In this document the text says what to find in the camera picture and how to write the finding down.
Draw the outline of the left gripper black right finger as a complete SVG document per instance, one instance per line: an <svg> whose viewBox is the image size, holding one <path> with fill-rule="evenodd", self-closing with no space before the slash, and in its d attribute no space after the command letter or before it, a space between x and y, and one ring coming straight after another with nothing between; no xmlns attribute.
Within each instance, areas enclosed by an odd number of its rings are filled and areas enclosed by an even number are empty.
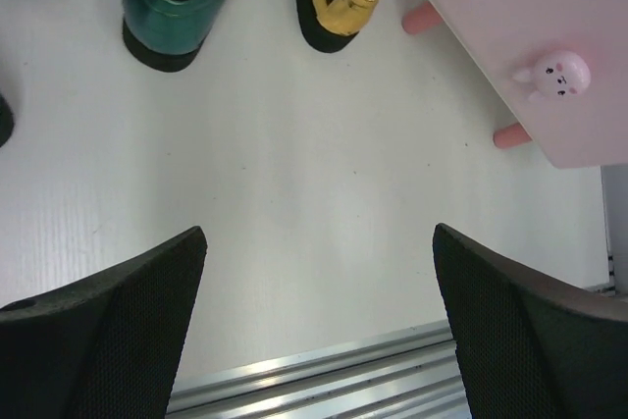
<svg viewBox="0 0 628 419"><path fill-rule="evenodd" d="M475 418L624 418L627 304L439 224L433 256Z"/></svg>

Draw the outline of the light pink drawer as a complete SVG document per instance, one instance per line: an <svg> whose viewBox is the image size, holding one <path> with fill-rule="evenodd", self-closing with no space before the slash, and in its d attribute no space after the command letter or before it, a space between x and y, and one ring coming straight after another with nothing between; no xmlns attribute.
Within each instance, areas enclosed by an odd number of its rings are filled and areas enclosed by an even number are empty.
<svg viewBox="0 0 628 419"><path fill-rule="evenodd" d="M627 0L429 0L557 168L627 160ZM564 54L583 92L543 92L520 72Z"/></svg>

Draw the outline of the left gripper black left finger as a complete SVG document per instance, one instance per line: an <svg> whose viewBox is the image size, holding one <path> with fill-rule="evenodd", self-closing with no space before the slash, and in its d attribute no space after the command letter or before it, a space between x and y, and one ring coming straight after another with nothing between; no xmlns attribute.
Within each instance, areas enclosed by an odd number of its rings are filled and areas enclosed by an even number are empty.
<svg viewBox="0 0 628 419"><path fill-rule="evenodd" d="M206 253L192 227L2 307L2 417L165 417Z"/></svg>

